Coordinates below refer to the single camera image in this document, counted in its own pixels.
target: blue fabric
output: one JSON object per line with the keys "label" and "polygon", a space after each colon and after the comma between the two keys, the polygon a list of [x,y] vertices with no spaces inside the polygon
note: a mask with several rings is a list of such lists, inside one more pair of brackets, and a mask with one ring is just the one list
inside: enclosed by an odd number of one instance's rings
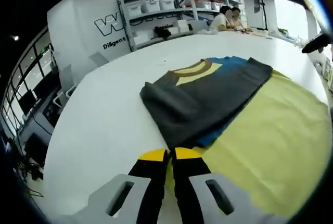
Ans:
{"label": "blue fabric", "polygon": [[[232,57],[227,56],[224,58],[212,57],[208,58],[208,60],[215,64],[222,64],[222,66],[215,72],[230,71],[240,67],[241,65],[247,62],[245,59],[239,58],[237,56],[232,56]],[[229,124],[236,118],[239,112],[235,113],[235,115],[232,116],[228,122],[222,124],[220,127],[210,131],[209,133],[199,137],[197,140],[198,146],[207,147],[211,145],[223,133],[223,131],[229,126]]]}

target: black hair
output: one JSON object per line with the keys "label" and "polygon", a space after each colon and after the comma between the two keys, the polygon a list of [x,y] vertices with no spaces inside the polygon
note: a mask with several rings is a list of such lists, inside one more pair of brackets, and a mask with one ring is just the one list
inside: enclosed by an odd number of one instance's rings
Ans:
{"label": "black hair", "polygon": [[222,6],[221,8],[220,8],[220,13],[222,13],[222,14],[224,14],[225,15],[225,13],[228,11],[228,10],[230,10],[231,8],[229,7],[229,6]]}
{"label": "black hair", "polygon": [[238,12],[240,13],[240,9],[237,8],[237,7],[234,7],[234,8],[232,8],[231,10],[232,10],[233,12],[234,12],[234,11],[238,11]]}

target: woman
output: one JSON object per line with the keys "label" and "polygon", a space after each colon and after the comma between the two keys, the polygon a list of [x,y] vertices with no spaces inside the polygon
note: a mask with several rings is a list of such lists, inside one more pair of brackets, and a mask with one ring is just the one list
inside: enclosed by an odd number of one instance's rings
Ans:
{"label": "woman", "polygon": [[237,7],[232,8],[233,17],[232,17],[232,25],[236,30],[242,30],[244,29],[243,24],[241,23],[241,20],[239,19],[240,15],[240,9]]}
{"label": "woman", "polygon": [[233,17],[233,12],[229,6],[222,6],[220,8],[220,14],[218,14],[212,24],[210,25],[210,30],[217,31],[229,31],[234,30],[234,27],[231,23]]}

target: yellow stripe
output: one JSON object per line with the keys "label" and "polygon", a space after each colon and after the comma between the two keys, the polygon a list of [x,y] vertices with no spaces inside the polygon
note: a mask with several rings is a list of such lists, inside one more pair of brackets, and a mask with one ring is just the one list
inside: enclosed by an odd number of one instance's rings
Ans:
{"label": "yellow stripe", "polygon": [[163,161],[165,150],[154,150],[144,153],[139,160]]}
{"label": "yellow stripe", "polygon": [[177,159],[201,158],[201,155],[198,152],[194,150],[189,150],[188,148],[177,147],[175,150]]}

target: white table surface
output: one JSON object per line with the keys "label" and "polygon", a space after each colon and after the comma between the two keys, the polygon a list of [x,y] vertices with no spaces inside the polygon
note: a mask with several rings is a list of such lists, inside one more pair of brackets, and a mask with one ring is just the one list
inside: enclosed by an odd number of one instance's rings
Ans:
{"label": "white table surface", "polygon": [[[193,35],[166,41],[120,57],[89,73],[65,106],[53,131],[44,168],[47,216],[74,214],[91,193],[140,154],[166,144],[139,97],[145,81],[201,58],[250,57],[271,65],[328,105],[321,79],[306,54],[280,39],[236,32]],[[181,223],[166,191],[159,224]]]}

